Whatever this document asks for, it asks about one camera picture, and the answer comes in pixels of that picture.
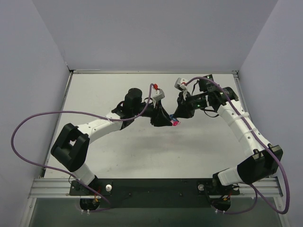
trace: table surface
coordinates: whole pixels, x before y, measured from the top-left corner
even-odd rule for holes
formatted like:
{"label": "table surface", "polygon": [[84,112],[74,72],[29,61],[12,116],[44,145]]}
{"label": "table surface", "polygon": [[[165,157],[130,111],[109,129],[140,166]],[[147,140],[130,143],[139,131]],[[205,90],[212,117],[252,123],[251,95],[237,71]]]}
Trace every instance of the table surface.
{"label": "table surface", "polygon": [[[105,116],[130,88],[141,89],[144,98],[148,96],[149,84],[157,83],[165,92],[163,107],[172,114],[177,108],[177,78],[205,75],[74,74],[63,109]],[[231,87],[238,94],[232,74],[213,76],[220,86]],[[67,123],[79,125],[92,120],[95,118],[62,114],[55,137]],[[245,159],[239,142],[221,117],[210,118],[198,110],[193,118],[179,120],[179,126],[157,128],[150,125],[150,119],[140,117],[122,131],[90,144],[86,164],[99,178],[210,178]],[[53,156],[48,165],[65,169]],[[68,177],[52,169],[45,173],[45,178]]]}

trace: gray wall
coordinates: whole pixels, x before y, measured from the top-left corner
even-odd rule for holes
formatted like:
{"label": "gray wall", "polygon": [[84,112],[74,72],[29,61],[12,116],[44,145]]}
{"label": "gray wall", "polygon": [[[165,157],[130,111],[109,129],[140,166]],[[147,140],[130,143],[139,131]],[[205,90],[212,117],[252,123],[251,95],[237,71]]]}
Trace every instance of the gray wall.
{"label": "gray wall", "polygon": [[70,69],[231,72],[277,0],[33,0]]}
{"label": "gray wall", "polygon": [[[1,0],[0,30],[0,226],[16,227],[38,169],[13,153],[10,136],[27,116],[60,108],[69,72],[32,1]],[[20,153],[41,163],[55,120],[26,124],[16,137]]]}
{"label": "gray wall", "polygon": [[254,123],[284,150],[291,190],[289,218],[302,226],[303,1],[280,0],[240,69]]}

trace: purple cable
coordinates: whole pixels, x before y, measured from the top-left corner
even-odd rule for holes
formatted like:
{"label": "purple cable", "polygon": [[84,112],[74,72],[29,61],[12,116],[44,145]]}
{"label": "purple cable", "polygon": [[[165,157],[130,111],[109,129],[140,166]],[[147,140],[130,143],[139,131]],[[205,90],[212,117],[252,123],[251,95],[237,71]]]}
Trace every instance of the purple cable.
{"label": "purple cable", "polygon": [[[229,104],[231,105],[231,107],[234,109],[234,111],[237,113],[237,115],[241,115],[240,112],[237,110],[237,108],[232,104],[230,98],[228,97],[228,95],[226,94],[226,92],[224,91],[223,88],[221,88],[216,82],[212,81],[211,79],[207,79],[205,77],[194,77],[192,78],[188,83],[186,83],[186,85],[190,84],[192,81],[196,80],[196,79],[202,79],[202,80],[206,80],[208,82],[211,82],[212,84],[214,84],[221,92],[223,92],[223,94],[226,96],[227,101],[229,102]],[[286,214],[288,212],[289,209],[289,203],[290,203],[290,191],[289,191],[289,183],[288,183],[288,179],[286,176],[286,172],[281,164],[281,162],[279,161],[279,159],[275,156],[275,154],[257,137],[256,133],[252,130],[250,124],[247,122],[247,120],[244,117],[241,117],[241,119],[244,121],[244,123],[246,124],[246,126],[248,127],[249,130],[251,130],[251,134],[253,135],[253,137],[256,139],[256,141],[258,141],[258,143],[264,147],[264,149],[271,155],[271,157],[274,159],[274,161],[278,164],[278,166],[281,169],[281,173],[284,179],[284,183],[285,183],[285,189],[286,189],[286,202],[285,202],[285,209],[283,211],[278,210],[267,198],[265,198],[257,189],[255,186],[253,186],[252,184],[250,185],[255,192],[257,192],[261,198],[277,213],[279,214]]]}
{"label": "purple cable", "polygon": [[255,190],[255,194],[256,194],[256,199],[255,199],[255,202],[253,203],[253,205],[251,207],[249,207],[248,209],[246,210],[242,210],[242,211],[227,211],[227,212],[223,212],[222,210],[218,210],[216,207],[214,207],[212,205],[212,208],[216,209],[218,212],[222,213],[222,214],[242,214],[242,213],[245,213],[245,212],[248,212],[248,211],[251,211],[252,209],[255,208],[256,204],[257,204],[257,200],[258,200],[258,194],[257,194],[257,191]]}
{"label": "purple cable", "polygon": [[[144,111],[147,109],[147,106],[150,102],[150,99],[151,99],[151,96],[152,96],[152,87],[153,87],[153,84],[150,84],[150,91],[149,91],[149,94],[148,94],[148,99],[147,99],[147,102],[146,102],[146,105],[145,107],[143,108],[143,110],[135,117],[132,117],[132,118],[128,118],[128,119],[108,119],[106,117],[102,117],[102,116],[99,116],[99,115],[95,115],[95,114],[91,114],[91,113],[86,113],[86,112],[80,112],[80,111],[52,111],[52,112],[44,112],[44,113],[37,113],[37,114],[34,114],[32,116],[29,116],[28,118],[24,119],[16,128],[15,130],[13,131],[13,134],[11,135],[11,138],[10,138],[10,145],[11,145],[11,148],[13,149],[14,153],[20,158],[22,159],[23,161],[29,163],[29,164],[32,164],[32,165],[35,165],[35,166],[40,166],[40,167],[43,167],[43,168],[49,168],[49,169],[53,169],[53,170],[57,170],[57,171],[60,171],[60,172],[63,172],[63,173],[66,173],[70,176],[72,176],[73,178],[75,178],[75,180],[77,182],[79,182],[80,184],[82,184],[84,187],[86,187],[87,189],[89,189],[90,191],[92,191],[93,193],[95,193],[96,195],[100,196],[104,201],[106,201],[110,206],[110,202],[108,201],[107,198],[105,198],[103,195],[101,195],[100,193],[98,193],[97,191],[95,191],[94,189],[92,189],[91,187],[87,186],[85,183],[81,182],[80,180],[78,180],[76,178],[75,175],[73,175],[72,173],[68,172],[68,171],[65,171],[63,169],[59,169],[59,168],[55,168],[55,167],[51,167],[51,166],[46,166],[46,165],[42,165],[42,164],[39,164],[39,163],[36,163],[36,162],[32,162],[28,159],[26,159],[25,157],[21,156],[16,148],[15,148],[15,144],[14,144],[14,139],[15,139],[15,135],[17,133],[17,131],[19,130],[19,128],[25,123],[27,122],[28,120],[34,118],[34,117],[38,117],[38,116],[43,116],[43,115],[49,115],[49,114],[83,114],[83,115],[88,115],[88,116],[93,116],[93,117],[97,117],[99,119],[103,119],[103,120],[110,120],[112,122],[126,122],[126,121],[130,121],[130,120],[134,120],[136,119],[137,117],[140,117]],[[92,210],[91,212],[98,212],[98,211],[103,211],[103,210],[108,210],[110,208],[100,208],[100,209],[97,209],[97,210]]]}

